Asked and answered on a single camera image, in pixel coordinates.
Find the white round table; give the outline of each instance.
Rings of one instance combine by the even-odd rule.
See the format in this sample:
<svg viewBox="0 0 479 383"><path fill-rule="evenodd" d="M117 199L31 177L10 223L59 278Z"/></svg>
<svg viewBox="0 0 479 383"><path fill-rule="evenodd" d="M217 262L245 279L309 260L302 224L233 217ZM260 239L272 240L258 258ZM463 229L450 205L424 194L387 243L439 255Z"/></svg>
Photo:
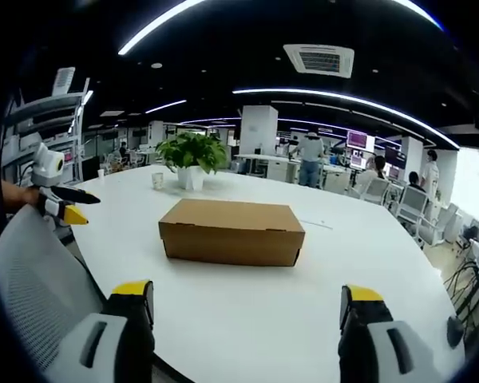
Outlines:
<svg viewBox="0 0 479 383"><path fill-rule="evenodd" d="M164 173L164 189L151 174ZM154 283L156 354L196 383L339 382L341 287L380 293L448 377L464 361L450 349L453 306L439 275L383 207L343 195L219 172L202 192L176 186L161 166L137 168L79 186L101 199L80 205L81 253L105 296L120 283ZM158 221L181 198L281 203L306 231L295 267L238 267L169 260Z"/></svg>

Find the green plant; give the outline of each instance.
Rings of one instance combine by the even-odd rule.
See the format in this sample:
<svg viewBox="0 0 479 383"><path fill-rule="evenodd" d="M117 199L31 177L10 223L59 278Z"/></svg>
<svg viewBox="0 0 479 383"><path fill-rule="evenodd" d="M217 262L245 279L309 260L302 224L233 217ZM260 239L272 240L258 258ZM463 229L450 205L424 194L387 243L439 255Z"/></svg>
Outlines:
<svg viewBox="0 0 479 383"><path fill-rule="evenodd" d="M156 152L171 172L174 172L173 167L200 166L209 174L227 161L225 148L219 140L195 133L181 133L174 139L160 142Z"/></svg>

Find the paper cup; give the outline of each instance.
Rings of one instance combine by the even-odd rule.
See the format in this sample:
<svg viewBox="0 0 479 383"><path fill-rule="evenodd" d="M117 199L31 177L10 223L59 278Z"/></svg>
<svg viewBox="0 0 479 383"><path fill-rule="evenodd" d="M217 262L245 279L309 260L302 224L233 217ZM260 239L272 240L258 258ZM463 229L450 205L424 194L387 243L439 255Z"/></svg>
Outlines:
<svg viewBox="0 0 479 383"><path fill-rule="evenodd" d="M163 187L163 173L153 173L152 178L152 187L156 190L160 190Z"/></svg>

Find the white pillar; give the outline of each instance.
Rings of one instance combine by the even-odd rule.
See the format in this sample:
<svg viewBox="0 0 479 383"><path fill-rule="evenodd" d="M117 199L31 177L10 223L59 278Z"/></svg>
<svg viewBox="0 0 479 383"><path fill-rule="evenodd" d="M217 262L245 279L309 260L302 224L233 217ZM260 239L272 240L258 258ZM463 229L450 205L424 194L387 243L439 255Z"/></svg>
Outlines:
<svg viewBox="0 0 479 383"><path fill-rule="evenodd" d="M147 145L151 147L157 146L165 139L165 128L163 121L151 121L147 129Z"/></svg>
<svg viewBox="0 0 479 383"><path fill-rule="evenodd" d="M422 163L422 141L415 140L413 137L403 137L401 140L401 151L406 155L405 170L399 172L399 180L408 182L408 175L416 172L420 175Z"/></svg>
<svg viewBox="0 0 479 383"><path fill-rule="evenodd" d="M252 154L261 148L263 154L275 154L279 111L269 105L246 105L241 117L239 153Z"/></svg>

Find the white shirt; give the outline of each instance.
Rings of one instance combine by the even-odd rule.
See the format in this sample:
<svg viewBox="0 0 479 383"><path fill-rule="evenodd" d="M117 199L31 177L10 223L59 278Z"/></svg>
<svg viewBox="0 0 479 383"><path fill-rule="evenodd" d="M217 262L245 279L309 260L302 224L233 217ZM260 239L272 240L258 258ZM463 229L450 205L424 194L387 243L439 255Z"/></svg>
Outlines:
<svg viewBox="0 0 479 383"><path fill-rule="evenodd" d="M369 187L370 181L373 178L378 178L378 172L376 172L375 170L372 170L372 169L364 171L364 173L361 173L357 176L356 184L354 186L354 189L359 194L363 194L367 190L367 188Z"/></svg>
<svg viewBox="0 0 479 383"><path fill-rule="evenodd" d="M440 171L436 161L430 161L425 165L422 178L426 180L423 188L428 198L430 201L434 201L438 189L438 179L440 178Z"/></svg>
<svg viewBox="0 0 479 383"><path fill-rule="evenodd" d="M317 140L305 140L300 141L298 144L298 150L303 151L302 160L308 162L317 162L319 161L319 155L323 154L323 142L320 138Z"/></svg>

